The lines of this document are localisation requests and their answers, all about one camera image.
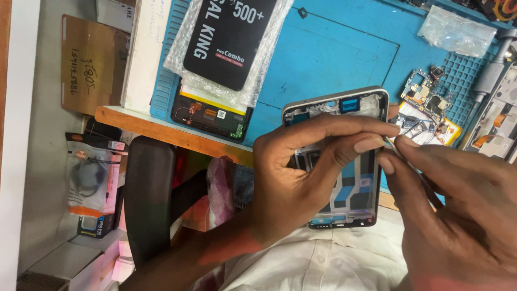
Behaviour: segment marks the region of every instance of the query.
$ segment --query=white wall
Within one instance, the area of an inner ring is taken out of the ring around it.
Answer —
[[[78,216],[66,207],[65,132],[82,132],[82,121],[60,106],[63,14],[95,20],[95,1],[41,0],[19,274],[77,232]]]
[[[13,0],[0,183],[0,282],[15,290],[39,0]]]

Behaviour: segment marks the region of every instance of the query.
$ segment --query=packaged cable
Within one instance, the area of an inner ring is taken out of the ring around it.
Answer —
[[[115,212],[121,155],[129,147],[121,141],[66,133],[68,145],[68,212],[101,217]]]
[[[255,107],[294,0],[192,0],[163,66],[182,83]]]

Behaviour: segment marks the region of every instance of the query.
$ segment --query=screen assembly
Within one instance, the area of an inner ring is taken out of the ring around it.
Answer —
[[[388,93],[372,86],[287,104],[282,110],[285,126],[302,122],[323,112],[334,115],[364,115],[386,121]],[[294,167],[310,171],[331,139],[297,149],[291,158]],[[376,222],[381,169],[376,150],[366,152],[341,171],[330,201],[310,222],[313,229],[372,226]]]

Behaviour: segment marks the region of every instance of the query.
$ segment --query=person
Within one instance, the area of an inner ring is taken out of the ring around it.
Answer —
[[[369,117],[321,114],[257,138],[252,203],[139,268],[120,289],[185,290],[233,258],[220,290],[517,290],[517,169],[482,154],[397,136],[399,151],[445,196],[435,212],[407,163],[378,153],[403,220],[407,274],[389,258],[339,243],[342,229],[300,231],[328,203],[341,169],[399,132]],[[334,140],[312,171],[287,167],[297,148],[325,137]]]

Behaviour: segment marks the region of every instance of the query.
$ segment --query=black chair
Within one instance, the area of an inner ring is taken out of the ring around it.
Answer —
[[[171,248],[172,223],[207,195],[206,170],[172,189],[175,165],[173,145],[145,136],[131,142],[124,211],[136,268]]]

